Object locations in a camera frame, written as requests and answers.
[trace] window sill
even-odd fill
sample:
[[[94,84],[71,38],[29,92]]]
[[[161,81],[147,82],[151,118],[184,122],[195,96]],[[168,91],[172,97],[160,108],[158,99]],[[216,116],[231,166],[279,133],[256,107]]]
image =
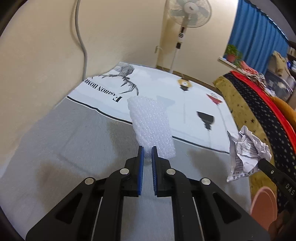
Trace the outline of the window sill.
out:
[[[245,73],[242,69],[236,67],[234,64],[228,62],[226,59],[224,59],[224,58],[222,58],[222,57],[219,57],[218,60],[220,60],[220,61],[226,63],[226,64],[229,65],[231,68],[235,69],[236,71],[238,71],[238,72],[240,72],[240,73],[242,73],[242,74]]]

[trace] power cord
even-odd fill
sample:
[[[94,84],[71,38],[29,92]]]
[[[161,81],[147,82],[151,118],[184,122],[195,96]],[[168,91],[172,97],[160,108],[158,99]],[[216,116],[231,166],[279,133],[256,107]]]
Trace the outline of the power cord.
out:
[[[79,43],[80,43],[80,46],[82,48],[83,55],[84,55],[83,74],[82,74],[82,81],[84,81],[86,79],[87,51],[86,51],[84,43],[81,39],[79,26],[78,26],[78,12],[79,12],[80,2],[81,2],[81,0],[77,0],[76,9],[75,9],[75,29],[76,29],[76,34],[77,34],[77,37],[78,37],[78,40],[79,40]]]

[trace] fan pole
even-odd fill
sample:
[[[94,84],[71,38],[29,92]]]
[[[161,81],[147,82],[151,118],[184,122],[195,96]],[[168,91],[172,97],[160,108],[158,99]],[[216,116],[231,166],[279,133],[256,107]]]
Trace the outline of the fan pole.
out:
[[[175,53],[174,53],[174,58],[173,58],[173,61],[172,61],[171,66],[170,66],[170,73],[171,73],[171,74],[172,74],[173,71],[174,71],[175,60],[176,60],[177,54],[178,54],[178,52],[179,52],[179,49],[181,48],[181,45],[182,45],[182,43],[183,43],[183,39],[184,39],[185,32],[186,32],[186,29],[187,29],[187,21],[188,21],[188,17],[185,17],[185,18],[183,19],[183,23],[182,23],[181,28],[180,28],[180,31],[179,31],[178,42],[177,42],[177,44],[176,44]]]

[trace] silver screw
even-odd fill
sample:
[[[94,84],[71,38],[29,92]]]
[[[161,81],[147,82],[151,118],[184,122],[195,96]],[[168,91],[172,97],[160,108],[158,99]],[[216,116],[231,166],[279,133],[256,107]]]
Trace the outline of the silver screw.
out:
[[[89,178],[87,178],[87,179],[85,179],[85,184],[86,185],[91,185],[91,184],[93,184],[94,183],[94,179],[93,178],[91,178],[91,177],[89,177]]]
[[[175,173],[176,173],[176,171],[174,169],[172,169],[172,168],[167,169],[167,174],[174,175]]]
[[[211,183],[211,180],[210,179],[208,179],[208,178],[203,178],[202,179],[202,184],[203,185],[210,185],[210,183]]]
[[[126,174],[129,173],[129,169],[127,169],[127,168],[123,168],[123,169],[120,170],[120,173],[121,173],[122,175],[126,175]]]

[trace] fan grille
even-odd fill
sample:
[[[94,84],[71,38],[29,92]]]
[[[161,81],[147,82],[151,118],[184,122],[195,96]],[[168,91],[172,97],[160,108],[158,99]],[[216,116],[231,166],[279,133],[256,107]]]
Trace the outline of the fan grille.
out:
[[[200,12],[197,12],[197,14],[194,15],[188,15],[188,28],[197,28],[205,25],[212,15],[212,8],[208,0],[168,0],[167,1],[167,11],[168,15],[178,24],[183,23],[184,16],[174,16],[172,15],[172,12],[175,10],[181,11],[183,10],[183,7],[180,6],[179,3],[182,2],[183,4],[187,2],[194,2],[197,6],[204,8],[208,12],[208,16],[204,16]]]

